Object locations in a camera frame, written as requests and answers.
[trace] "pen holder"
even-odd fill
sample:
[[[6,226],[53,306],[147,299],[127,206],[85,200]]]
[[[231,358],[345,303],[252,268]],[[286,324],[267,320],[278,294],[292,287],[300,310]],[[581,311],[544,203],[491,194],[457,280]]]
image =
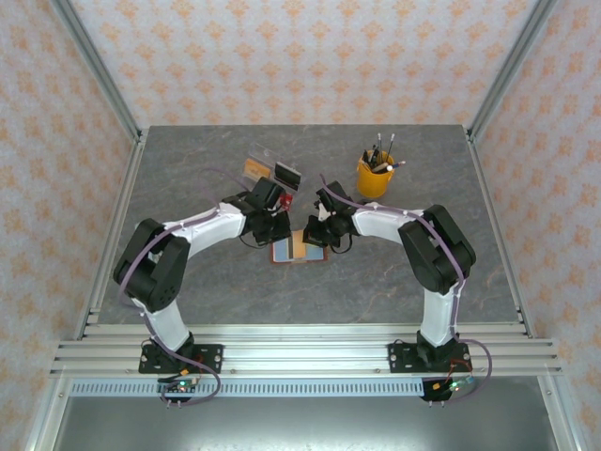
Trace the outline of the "pen holder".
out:
[[[393,164],[393,157],[389,157],[387,152],[382,152],[382,156],[388,164]],[[359,159],[357,165],[357,190],[365,197],[376,198],[386,193],[388,182],[391,181],[394,175],[394,169],[391,172],[384,174],[374,174],[362,159]]]

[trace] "metal floor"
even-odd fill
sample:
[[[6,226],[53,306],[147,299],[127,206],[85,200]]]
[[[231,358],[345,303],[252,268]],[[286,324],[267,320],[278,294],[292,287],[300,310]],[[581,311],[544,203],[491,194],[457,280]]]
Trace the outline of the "metal floor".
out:
[[[55,451],[552,451],[536,378],[499,378],[475,402],[417,397],[217,398],[166,410],[156,398],[69,400]]]
[[[201,173],[207,166],[239,175],[249,151],[270,148],[303,174],[291,212],[293,229],[315,213],[318,174],[337,179],[356,200],[356,165],[377,133],[396,133],[393,156],[406,160],[378,201],[408,209],[439,203],[454,216],[478,261],[463,291],[460,322],[514,322],[516,307],[486,211],[482,188],[460,126],[222,126],[152,127],[133,185],[117,255],[135,225],[183,219],[207,210],[239,186]],[[326,262],[273,265],[269,250],[224,241],[190,260],[178,305],[189,324],[419,323],[423,289],[405,252],[385,240],[359,238]],[[109,281],[100,322],[138,323],[116,301]]]

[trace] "patterned wallpaper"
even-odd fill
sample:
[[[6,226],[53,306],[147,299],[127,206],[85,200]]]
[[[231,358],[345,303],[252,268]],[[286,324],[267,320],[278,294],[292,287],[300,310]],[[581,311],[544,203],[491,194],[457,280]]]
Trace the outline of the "patterned wallpaper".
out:
[[[129,139],[48,0],[0,2],[0,449],[72,338]]]
[[[560,0],[478,144],[539,335],[601,443],[601,8]]]
[[[141,127],[469,125],[535,0],[74,0]]]

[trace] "cable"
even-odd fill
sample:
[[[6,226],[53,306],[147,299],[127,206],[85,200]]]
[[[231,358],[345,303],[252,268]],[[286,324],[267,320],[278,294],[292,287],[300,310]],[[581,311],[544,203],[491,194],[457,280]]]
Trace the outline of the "cable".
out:
[[[238,238],[240,239],[240,241],[242,241],[242,244],[244,244],[245,246],[251,247],[253,249],[265,249],[267,247],[266,244],[263,246],[253,246],[252,244],[249,244],[248,242],[243,240],[241,235]]]
[[[352,247],[353,247],[353,236],[352,235],[348,235],[348,248],[345,249],[344,251],[338,252],[338,251],[334,250],[334,247],[330,244],[331,251],[334,252],[335,254],[339,254],[339,255],[346,254],[348,251],[350,251],[350,249]]]
[[[118,299],[121,300],[123,297],[125,297],[125,288],[128,285],[128,283],[130,282],[131,276],[133,275],[133,273],[135,272],[137,267],[140,265],[140,262],[144,258],[146,258],[147,254],[157,243],[159,243],[163,238],[165,238],[167,235],[169,235],[175,231],[178,231],[185,227],[198,226],[199,224],[203,224],[206,221],[210,221],[211,219],[217,217],[218,214],[219,214],[219,208],[215,208],[215,210],[212,211],[211,214],[209,214],[208,216],[203,216],[202,218],[197,218],[197,219],[191,220],[187,223],[180,223],[177,225],[173,225],[169,228],[166,228],[163,232],[161,232],[155,238],[150,240],[150,242],[144,247],[144,249],[142,249],[140,254],[138,254],[138,256],[133,260],[133,262],[131,263],[131,266],[128,268],[127,272],[125,273],[125,276],[123,277],[123,280],[121,281],[121,284],[119,285],[119,291],[117,293]],[[187,402],[183,402],[183,403],[179,402],[178,405],[180,407],[192,406],[194,404],[200,404],[201,402],[209,401],[210,399],[213,399],[215,396],[217,396],[217,394],[219,393],[219,391],[221,390],[221,387],[222,387],[222,382],[221,382],[219,375],[209,366],[206,366],[206,365],[196,362],[194,360],[188,359],[188,358],[186,358],[182,355],[179,355],[176,352],[170,350],[169,348],[167,348],[167,346],[162,342],[162,340],[157,335],[157,332],[155,331],[155,329],[152,327],[152,324],[150,323],[150,321],[146,315],[146,311],[142,308],[138,308],[138,310],[140,311],[140,316],[144,319],[144,323],[146,324],[146,327],[148,328],[148,331],[150,332],[150,337],[152,338],[152,340],[155,343],[157,343],[161,347],[161,349],[164,352],[166,352],[170,356],[178,359],[179,361],[184,362],[185,364],[193,365],[201,370],[207,371],[215,378],[215,381],[217,382],[217,387],[209,395],[207,395],[205,397],[200,397],[198,399],[191,399],[191,400],[189,400]],[[164,396],[164,392],[168,389],[169,389],[168,386],[165,387],[161,394],[161,401],[167,405],[169,405],[171,403],[171,401],[166,399],[166,397]]]
[[[457,335],[457,332],[456,332],[456,329],[455,329],[455,325],[456,325],[457,314],[458,314],[458,311],[459,311],[459,297],[461,295],[461,290],[463,289],[463,286],[464,286],[464,284],[466,282],[466,279],[465,279],[465,277],[463,275],[463,272],[461,271],[461,268],[459,267],[459,264],[457,263],[457,260],[453,256],[453,253],[451,252],[451,250],[449,249],[449,247],[446,245],[446,243],[444,242],[444,240],[442,239],[442,237],[434,229],[434,227],[431,226],[430,223],[428,223],[419,214],[415,214],[415,213],[413,213],[412,211],[409,211],[409,210],[396,209],[396,208],[393,208],[393,207],[386,207],[386,206],[377,206],[377,207],[375,207],[375,206],[362,205],[362,204],[358,204],[358,203],[352,202],[352,201],[350,201],[348,199],[345,199],[342,196],[336,194],[330,188],[328,188],[328,184],[326,183],[326,178],[323,176],[323,174],[319,174],[319,176],[321,177],[321,183],[323,185],[323,189],[325,190],[326,193],[328,193],[334,199],[339,200],[340,202],[343,202],[343,203],[349,205],[350,207],[354,207],[356,209],[373,210],[373,211],[382,210],[382,211],[400,212],[404,216],[408,216],[409,218],[417,220],[420,224],[422,224],[422,226],[425,227],[425,229],[430,233],[430,235],[432,235],[432,237],[434,237],[434,240],[440,246],[440,248],[442,249],[442,252],[444,252],[445,256],[447,256],[447,258],[449,258],[449,261],[451,262],[451,265],[453,266],[453,269],[455,270],[455,272],[457,274],[457,278],[458,278],[458,281],[455,284],[455,289],[453,291],[453,309],[452,309],[452,314],[451,314],[451,324],[449,324],[449,328],[451,330],[451,334],[452,334],[453,338],[458,343],[473,343],[474,345],[477,345],[480,348],[482,348],[484,350],[485,354],[486,354],[486,359],[488,361],[488,370],[486,372],[486,376],[485,376],[485,379],[483,380],[483,382],[480,385],[478,385],[478,387],[476,387],[475,390],[473,390],[472,392],[468,393],[464,397],[460,397],[460,398],[457,398],[457,399],[450,399],[449,401],[447,401],[447,404],[452,403],[452,402],[461,401],[461,400],[463,400],[463,399],[465,399],[467,397],[471,397],[472,395],[475,395],[476,393],[478,393],[480,390],[482,390],[482,388],[490,380],[490,376],[492,374],[492,356],[490,355],[490,352],[488,351],[488,348],[483,343],[481,343],[480,341],[477,341],[477,340],[474,340],[474,339],[471,339],[471,338],[460,339],[459,336]]]

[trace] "table surface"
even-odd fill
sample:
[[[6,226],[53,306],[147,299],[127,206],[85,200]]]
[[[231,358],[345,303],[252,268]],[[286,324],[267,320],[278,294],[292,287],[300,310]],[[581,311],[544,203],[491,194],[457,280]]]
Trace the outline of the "table surface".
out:
[[[308,215],[316,213],[319,173],[327,181],[340,181],[353,199],[362,199],[355,186],[357,161],[362,150],[376,142],[378,132],[386,137],[385,144],[394,132],[392,155],[407,161],[395,171],[378,202],[411,210],[445,206],[476,252],[459,322],[516,321],[515,303],[460,126],[152,127],[116,257],[140,221],[183,219],[211,207],[204,196],[221,199],[239,192],[230,179],[201,170],[219,167],[240,176],[249,153],[264,148],[303,174],[290,213],[292,229],[303,229]],[[325,262],[295,265],[270,263],[269,249],[223,241],[189,261],[177,301],[189,324],[416,323],[424,311],[424,291],[402,247],[365,237],[357,238],[347,254],[330,253]],[[100,322],[139,322],[134,311],[116,301],[112,281]]]

